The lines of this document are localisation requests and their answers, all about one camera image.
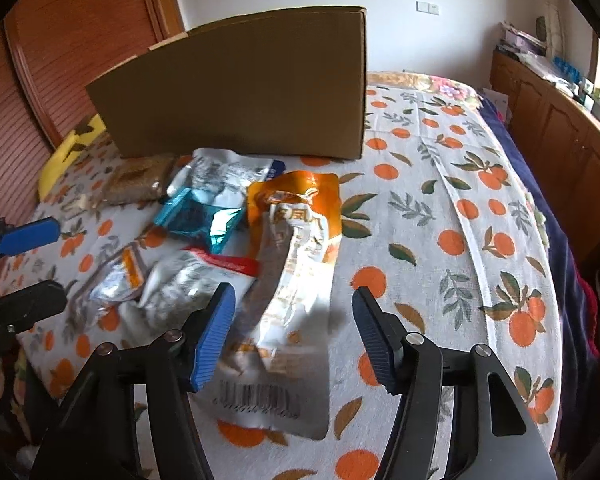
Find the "white blue snack packet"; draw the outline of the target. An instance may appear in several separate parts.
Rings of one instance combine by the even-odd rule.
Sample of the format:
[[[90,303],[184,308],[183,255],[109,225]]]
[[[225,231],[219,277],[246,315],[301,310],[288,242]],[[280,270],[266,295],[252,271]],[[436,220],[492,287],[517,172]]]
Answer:
[[[197,148],[166,188],[166,196],[173,198],[188,191],[198,203],[237,208],[244,203],[250,185],[278,177],[285,169],[285,163],[278,159]]]

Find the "orange print white blanket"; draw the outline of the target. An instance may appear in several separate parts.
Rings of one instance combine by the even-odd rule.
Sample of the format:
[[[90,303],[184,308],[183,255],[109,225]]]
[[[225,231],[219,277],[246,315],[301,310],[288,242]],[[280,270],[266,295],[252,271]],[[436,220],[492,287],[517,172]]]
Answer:
[[[397,396],[379,385],[351,310],[358,286],[440,347],[488,344],[512,378],[545,447],[559,419],[562,322],[550,270],[539,198],[532,198],[476,109],[478,98],[452,91],[370,84],[363,156],[350,162],[287,157],[286,169],[336,174],[341,238],[329,304],[329,426],[322,440],[238,422],[211,411],[219,379],[192,410],[215,479],[370,479],[380,464]],[[151,271],[183,257],[188,240],[151,220],[158,203],[105,207],[61,219],[54,244],[9,258],[6,295],[43,280],[66,286],[69,301],[126,245]],[[319,285],[327,278],[320,278]],[[61,399],[96,344],[132,344],[140,330],[135,304],[62,312],[19,336],[24,353],[54,399]]]

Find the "orange chicken feet snack packet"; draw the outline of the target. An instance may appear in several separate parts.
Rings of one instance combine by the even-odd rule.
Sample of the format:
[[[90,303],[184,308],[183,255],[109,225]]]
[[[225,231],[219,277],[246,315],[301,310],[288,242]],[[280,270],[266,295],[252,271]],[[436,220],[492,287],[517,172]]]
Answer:
[[[218,366],[198,396],[215,417],[325,437],[340,205],[336,174],[289,171],[248,188],[249,253],[260,270],[238,302]]]

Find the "brown grain snack packet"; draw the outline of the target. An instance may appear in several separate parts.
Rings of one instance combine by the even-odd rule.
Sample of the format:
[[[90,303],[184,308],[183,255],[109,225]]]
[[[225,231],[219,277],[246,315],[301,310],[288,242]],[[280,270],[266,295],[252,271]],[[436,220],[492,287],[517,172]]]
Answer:
[[[166,194],[174,162],[172,155],[125,159],[102,188],[99,205],[117,206],[158,200]]]

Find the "wooden low cabinet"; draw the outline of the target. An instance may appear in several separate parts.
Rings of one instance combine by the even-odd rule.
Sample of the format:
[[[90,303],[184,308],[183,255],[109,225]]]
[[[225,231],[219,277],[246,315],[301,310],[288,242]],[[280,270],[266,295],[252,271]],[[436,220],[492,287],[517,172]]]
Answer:
[[[508,131],[582,270],[600,268],[600,122],[510,56],[494,51],[491,88],[508,96]]]

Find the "white red snack packet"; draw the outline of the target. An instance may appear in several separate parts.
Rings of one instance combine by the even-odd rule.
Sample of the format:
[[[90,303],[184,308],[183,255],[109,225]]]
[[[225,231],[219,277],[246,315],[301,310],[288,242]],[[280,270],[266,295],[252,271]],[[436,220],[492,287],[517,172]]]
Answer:
[[[120,304],[123,338],[132,346],[142,346],[182,327],[191,313],[207,307],[222,283],[231,284],[241,300],[259,270],[259,263],[251,258],[180,249],[154,265],[140,298]]]

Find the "yellow plush toy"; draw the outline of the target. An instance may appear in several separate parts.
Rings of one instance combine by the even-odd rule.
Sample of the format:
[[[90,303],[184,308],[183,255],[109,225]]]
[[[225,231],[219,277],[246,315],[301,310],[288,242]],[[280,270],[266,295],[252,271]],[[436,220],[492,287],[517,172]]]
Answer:
[[[57,180],[71,164],[102,134],[106,127],[99,114],[84,117],[64,137],[61,144],[47,159],[38,176],[38,200],[50,194]]]

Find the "teal snack packet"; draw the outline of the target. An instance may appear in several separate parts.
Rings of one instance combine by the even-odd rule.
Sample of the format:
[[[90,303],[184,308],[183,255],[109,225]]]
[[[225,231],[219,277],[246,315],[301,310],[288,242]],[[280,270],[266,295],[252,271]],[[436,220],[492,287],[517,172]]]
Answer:
[[[177,237],[192,240],[206,252],[219,255],[245,212],[245,199],[228,205],[207,204],[192,188],[181,188],[169,198],[154,225]]]

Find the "white wall switch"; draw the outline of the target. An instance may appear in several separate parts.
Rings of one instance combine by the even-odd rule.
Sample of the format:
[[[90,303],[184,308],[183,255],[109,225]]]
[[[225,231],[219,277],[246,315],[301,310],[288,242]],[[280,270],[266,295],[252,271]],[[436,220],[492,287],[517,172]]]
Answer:
[[[432,15],[439,14],[439,7],[436,4],[428,3],[425,1],[416,2],[416,11],[420,13],[428,13]]]

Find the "floral quilt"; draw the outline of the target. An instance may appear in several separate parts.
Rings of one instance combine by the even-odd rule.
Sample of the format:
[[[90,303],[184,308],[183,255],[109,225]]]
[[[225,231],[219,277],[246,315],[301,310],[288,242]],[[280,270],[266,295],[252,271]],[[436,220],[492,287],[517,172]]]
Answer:
[[[368,72],[367,82],[446,96],[454,101],[463,101],[473,106],[478,106],[481,101],[475,88],[464,82],[436,75],[412,72]]]

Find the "wooden wardrobe door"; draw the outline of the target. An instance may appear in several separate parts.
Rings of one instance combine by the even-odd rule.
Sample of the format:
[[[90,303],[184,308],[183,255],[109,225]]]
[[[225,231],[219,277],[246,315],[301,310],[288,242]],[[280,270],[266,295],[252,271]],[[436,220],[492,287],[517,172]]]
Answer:
[[[178,0],[0,3],[0,219],[35,210],[46,160],[95,113],[86,86],[183,29]]]

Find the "brown cardboard box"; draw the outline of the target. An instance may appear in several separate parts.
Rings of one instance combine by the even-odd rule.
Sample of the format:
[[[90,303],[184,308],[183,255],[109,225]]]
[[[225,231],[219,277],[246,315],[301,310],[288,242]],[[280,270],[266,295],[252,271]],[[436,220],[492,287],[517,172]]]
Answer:
[[[366,75],[365,9],[302,6],[198,26],[86,92],[124,157],[228,148],[358,159]]]

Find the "silver foil snack packet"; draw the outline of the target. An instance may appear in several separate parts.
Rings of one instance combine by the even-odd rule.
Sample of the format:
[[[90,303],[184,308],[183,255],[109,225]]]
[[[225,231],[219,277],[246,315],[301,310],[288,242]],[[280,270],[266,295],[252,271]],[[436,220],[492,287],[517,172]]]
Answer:
[[[125,245],[102,263],[68,302],[68,324],[83,332],[110,307],[140,296],[147,268],[137,242]]]

